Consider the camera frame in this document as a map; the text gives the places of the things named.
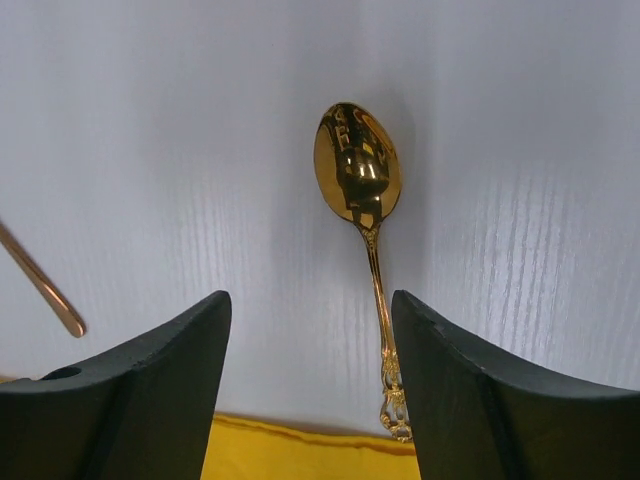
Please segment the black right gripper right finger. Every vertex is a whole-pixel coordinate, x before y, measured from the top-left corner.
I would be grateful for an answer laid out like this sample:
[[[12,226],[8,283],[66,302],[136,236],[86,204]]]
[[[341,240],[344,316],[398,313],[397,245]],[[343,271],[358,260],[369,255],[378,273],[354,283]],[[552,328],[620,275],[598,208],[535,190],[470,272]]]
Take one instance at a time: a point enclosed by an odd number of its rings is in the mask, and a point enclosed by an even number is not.
[[[536,365],[404,290],[392,322],[422,478],[638,478],[638,392]]]

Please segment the rose gold fork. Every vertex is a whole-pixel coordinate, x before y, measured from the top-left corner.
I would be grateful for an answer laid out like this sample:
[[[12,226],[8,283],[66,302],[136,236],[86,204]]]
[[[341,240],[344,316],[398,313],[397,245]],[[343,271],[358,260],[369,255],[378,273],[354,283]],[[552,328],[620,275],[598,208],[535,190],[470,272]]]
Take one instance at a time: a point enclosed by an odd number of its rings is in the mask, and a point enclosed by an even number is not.
[[[82,316],[4,223],[1,223],[1,244],[44,298],[66,330],[75,338],[83,337],[87,330]]]

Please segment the yellow Pikachu cloth placemat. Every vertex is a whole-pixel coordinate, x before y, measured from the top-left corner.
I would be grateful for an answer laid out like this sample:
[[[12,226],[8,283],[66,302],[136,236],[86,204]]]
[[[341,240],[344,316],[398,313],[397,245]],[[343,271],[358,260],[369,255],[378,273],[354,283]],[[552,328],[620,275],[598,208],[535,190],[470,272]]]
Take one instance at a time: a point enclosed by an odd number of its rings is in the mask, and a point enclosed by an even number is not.
[[[307,432],[217,414],[203,479],[419,480],[414,446],[368,435]]]

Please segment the gold spoon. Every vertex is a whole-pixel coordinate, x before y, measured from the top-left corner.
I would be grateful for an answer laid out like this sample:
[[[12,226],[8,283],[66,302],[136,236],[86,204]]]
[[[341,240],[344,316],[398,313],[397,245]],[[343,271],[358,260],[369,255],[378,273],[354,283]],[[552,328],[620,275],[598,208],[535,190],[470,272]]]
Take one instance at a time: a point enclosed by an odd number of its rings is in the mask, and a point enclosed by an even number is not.
[[[379,419],[392,438],[410,443],[413,434],[378,255],[380,227],[402,191],[394,144],[369,111],[351,102],[340,102],[322,116],[313,160],[324,201],[337,216],[354,225],[366,246],[381,343],[383,402]]]

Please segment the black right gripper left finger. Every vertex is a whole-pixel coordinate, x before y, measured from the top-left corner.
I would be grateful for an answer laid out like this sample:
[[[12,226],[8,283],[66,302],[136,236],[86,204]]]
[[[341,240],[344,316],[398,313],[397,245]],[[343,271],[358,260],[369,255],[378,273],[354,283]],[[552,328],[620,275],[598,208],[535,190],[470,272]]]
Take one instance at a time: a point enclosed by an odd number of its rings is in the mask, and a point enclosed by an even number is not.
[[[99,355],[2,383],[2,478],[200,478],[231,315],[217,291]]]

